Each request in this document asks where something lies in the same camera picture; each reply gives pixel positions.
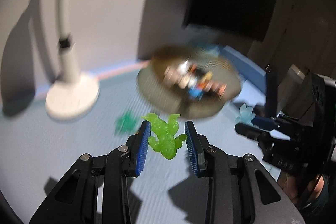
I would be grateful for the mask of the person's right hand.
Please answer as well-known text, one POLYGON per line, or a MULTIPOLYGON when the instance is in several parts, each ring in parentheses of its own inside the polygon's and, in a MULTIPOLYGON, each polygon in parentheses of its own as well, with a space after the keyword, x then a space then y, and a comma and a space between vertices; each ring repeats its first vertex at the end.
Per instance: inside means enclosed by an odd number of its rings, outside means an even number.
POLYGON ((318 199, 324 186, 325 180, 321 175, 308 182, 288 174, 282 189, 298 209, 303 209, 318 199))

